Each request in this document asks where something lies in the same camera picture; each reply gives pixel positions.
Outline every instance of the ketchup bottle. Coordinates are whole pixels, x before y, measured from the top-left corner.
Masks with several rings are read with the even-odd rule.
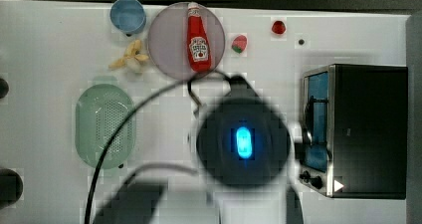
[[[211,68],[210,46],[207,34],[195,2],[188,5],[187,56],[190,67],[195,72],[205,72]]]

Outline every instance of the strawberry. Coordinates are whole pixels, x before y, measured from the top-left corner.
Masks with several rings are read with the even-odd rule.
[[[286,32],[286,25],[282,21],[276,21],[271,29],[275,34],[282,35]]]
[[[248,39],[245,36],[240,35],[240,36],[237,36],[235,40],[233,40],[232,49],[233,51],[237,53],[242,53],[243,51],[245,51],[247,44],[248,44]]]

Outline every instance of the pink plate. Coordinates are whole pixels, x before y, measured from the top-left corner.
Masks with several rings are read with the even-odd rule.
[[[153,20],[148,34],[148,52],[152,62],[167,76],[187,80],[195,72],[187,59],[187,2],[175,3],[162,10]],[[211,68],[223,58],[226,45],[223,26],[207,8],[200,13],[211,51]]]

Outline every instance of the microwave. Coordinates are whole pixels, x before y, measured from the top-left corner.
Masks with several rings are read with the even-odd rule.
[[[334,64],[303,76],[303,185],[332,198],[404,199],[407,68]]]

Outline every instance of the blue cup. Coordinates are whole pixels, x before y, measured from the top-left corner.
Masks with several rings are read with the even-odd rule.
[[[146,24],[145,11],[137,0],[117,0],[109,12],[112,24],[127,36],[140,33]]]

